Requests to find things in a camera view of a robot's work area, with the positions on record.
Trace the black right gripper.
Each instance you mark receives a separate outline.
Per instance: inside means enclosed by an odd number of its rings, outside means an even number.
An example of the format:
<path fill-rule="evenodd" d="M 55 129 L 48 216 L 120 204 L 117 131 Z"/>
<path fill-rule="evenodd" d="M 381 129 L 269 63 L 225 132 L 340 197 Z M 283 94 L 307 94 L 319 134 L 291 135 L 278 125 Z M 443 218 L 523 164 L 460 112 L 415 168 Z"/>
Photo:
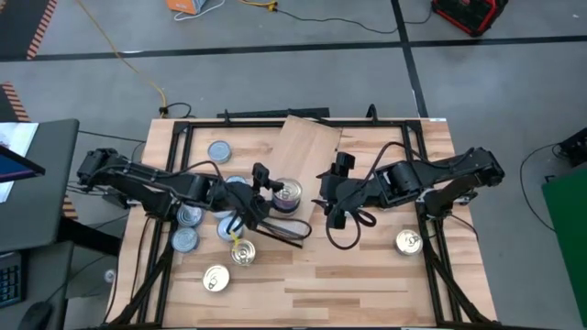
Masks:
<path fill-rule="evenodd" d="M 380 205 L 380 184 L 375 179 L 352 179 L 333 176 L 330 170 L 316 176 L 321 182 L 329 182 L 329 201 L 343 210 Z M 329 207 L 328 201 L 311 200 L 320 207 Z"/>

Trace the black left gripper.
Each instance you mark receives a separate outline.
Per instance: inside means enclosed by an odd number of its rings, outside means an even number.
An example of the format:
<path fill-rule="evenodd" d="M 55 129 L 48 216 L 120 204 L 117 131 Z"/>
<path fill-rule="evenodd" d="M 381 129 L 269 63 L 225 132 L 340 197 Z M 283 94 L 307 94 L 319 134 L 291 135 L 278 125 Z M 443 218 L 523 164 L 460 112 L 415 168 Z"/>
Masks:
<path fill-rule="evenodd" d="M 284 183 L 281 181 L 269 180 L 267 185 L 267 189 L 274 192 L 282 190 L 283 187 Z M 258 191 L 238 181 L 219 183 L 212 189 L 211 197 L 213 211 L 235 210 L 249 230 L 256 230 L 271 210 L 271 203 Z"/>

